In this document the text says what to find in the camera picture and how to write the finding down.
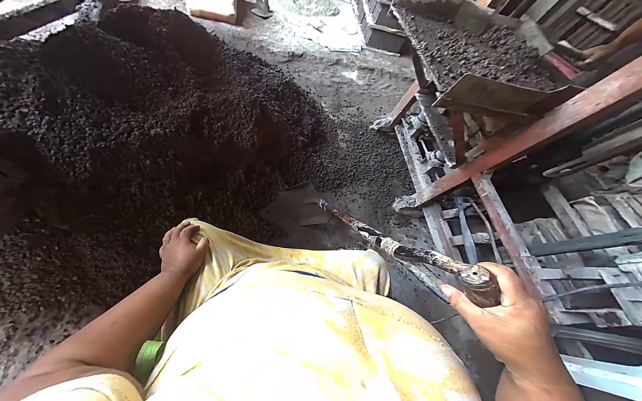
green strap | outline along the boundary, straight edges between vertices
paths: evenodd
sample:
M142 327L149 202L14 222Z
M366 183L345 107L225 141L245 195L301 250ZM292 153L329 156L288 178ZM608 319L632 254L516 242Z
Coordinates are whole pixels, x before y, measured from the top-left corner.
M148 340L140 347L136 358L135 376L141 385L144 386L147 383L155 364L163 357L163 352L165 352L165 342L162 341Z

red metal beam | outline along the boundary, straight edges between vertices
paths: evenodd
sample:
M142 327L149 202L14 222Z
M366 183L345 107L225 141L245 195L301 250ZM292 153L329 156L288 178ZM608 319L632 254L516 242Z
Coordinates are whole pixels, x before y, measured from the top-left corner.
M450 112L450 127L452 127L452 140L455 147L455 163L458 166L467 160L467 142L464 140L464 113L460 111Z
M534 276L532 270L540 268L539 262L534 258L522 241L522 237L516 232L516 227L506 211L502 199L499 198L495 186L491 181L492 176L488 173L472 176L472 183L477 188L477 194L482 200L485 210L492 220L492 225L499 234L509 257L512 259L516 273L524 281L524 286L531 296L541 298L539 291L539 280Z
M403 115L406 114L408 110L410 110L412 105L415 103L415 94L419 89L420 84L418 84L416 79L415 82L412 83L410 88L408 88L408 91L405 92L405 95L400 98L400 101L397 105L395 105L393 111L390 113L390 127L395 126L397 123L399 123Z
M541 120L508 138L472 163L465 163L415 194L415 207L455 189L472 176L496 168L551 141L600 121L642 98L642 57L548 112Z

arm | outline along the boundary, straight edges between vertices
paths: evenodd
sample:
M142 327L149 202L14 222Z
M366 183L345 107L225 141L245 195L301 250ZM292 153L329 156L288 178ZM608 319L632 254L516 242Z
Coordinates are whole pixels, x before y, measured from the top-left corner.
M611 43L585 50L584 54L588 59L584 61L583 65L593 66L594 64L614 55L617 51L640 40L642 40L642 18L630 24L629 27L621 32L620 35Z
M547 311L526 293L512 270L481 263L492 271L502 289L502 304L481 309L458 289L442 286L452 306L477 338L504 363L497 401L584 401L568 374L549 333Z
M184 222L170 229L160 247L161 272L109 311L36 360L0 392L0 401L20 400L59 382L101 369L132 373L146 340L165 322L183 287L200 268L206 239L195 245L199 226Z

shovel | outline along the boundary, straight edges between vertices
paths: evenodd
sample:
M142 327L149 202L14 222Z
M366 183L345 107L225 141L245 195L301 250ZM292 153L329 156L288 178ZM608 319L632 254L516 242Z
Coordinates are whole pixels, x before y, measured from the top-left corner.
M302 183L280 190L279 197L274 203L276 203L275 208L284 210L288 218L294 219L301 225L325 224L328 223L330 216L338 218L353 231L360 233L370 246L382 249L397 260L409 262L401 265L445 302L447 298L439 289L443 283L423 265L424 263L457 276L463 291L475 305L491 307L500 304L499 284L495 275L486 268L468 265L437 251L403 245L368 224L336 210L321 199L311 183Z

hand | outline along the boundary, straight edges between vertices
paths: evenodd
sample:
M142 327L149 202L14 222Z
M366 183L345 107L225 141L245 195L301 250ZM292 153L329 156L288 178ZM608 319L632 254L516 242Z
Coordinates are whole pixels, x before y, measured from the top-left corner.
M585 69L595 69L610 56L614 55L617 50L618 48L613 42L586 49L584 50L586 60L578 63L578 66Z
M199 225L183 221L165 233L163 246L160 247L160 259L163 260L161 271L181 274L187 280L200 268L210 242L202 238L195 245L192 236L198 231Z
M464 317L477 338L510 372L533 375L558 352L551 339L548 315L541 302L524 289L519 277L506 266L479 263L497 277L502 304L482 309L452 286L441 286L452 306Z

